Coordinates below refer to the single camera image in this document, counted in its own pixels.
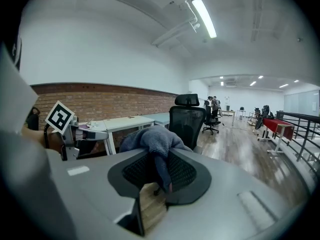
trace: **wooden floor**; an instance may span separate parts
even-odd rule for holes
[[[232,117],[220,119],[219,133],[205,131],[199,134],[198,146],[203,148],[202,155],[235,164],[252,176],[277,191],[290,207],[294,207],[308,198],[308,192],[292,168],[285,155],[272,155],[267,150],[275,145],[266,141],[257,141],[262,129],[254,130],[247,119],[236,119],[232,126]],[[146,234],[163,219],[166,214],[165,197],[161,193],[153,196],[156,184],[145,185],[140,192],[142,220]]]

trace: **white wall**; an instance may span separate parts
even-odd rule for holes
[[[228,88],[209,87],[209,95],[216,96],[221,102],[221,108],[225,109],[225,97],[230,97],[230,110],[236,111],[244,107],[246,116],[253,112],[255,108],[260,110],[264,105],[269,105],[273,114],[279,110],[284,110],[284,94],[278,91],[250,89],[250,88]]]
[[[209,86],[201,80],[192,80],[189,81],[189,92],[198,94],[198,98],[205,101],[208,98]]]
[[[27,6],[20,26],[20,73],[29,85],[96,83],[175,94],[188,91],[182,61],[152,46],[154,36],[89,9],[95,0],[84,1],[81,9],[73,7],[79,1],[68,0],[47,0],[48,5],[46,0],[33,0]]]

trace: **air conditioner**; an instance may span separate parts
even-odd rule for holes
[[[227,82],[225,83],[225,87],[229,87],[229,88],[237,87],[236,81],[227,81]]]

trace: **brick wall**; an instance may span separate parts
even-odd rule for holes
[[[177,96],[160,91],[86,83],[43,84],[32,88],[39,96],[35,107],[41,112],[40,130],[46,125],[45,119],[57,101],[71,109],[81,123],[168,112]],[[118,147],[124,136],[136,130],[115,132],[115,146]]]

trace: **chair headrest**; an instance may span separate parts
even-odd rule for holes
[[[180,94],[175,98],[174,104],[177,106],[197,107],[200,105],[198,94]]]

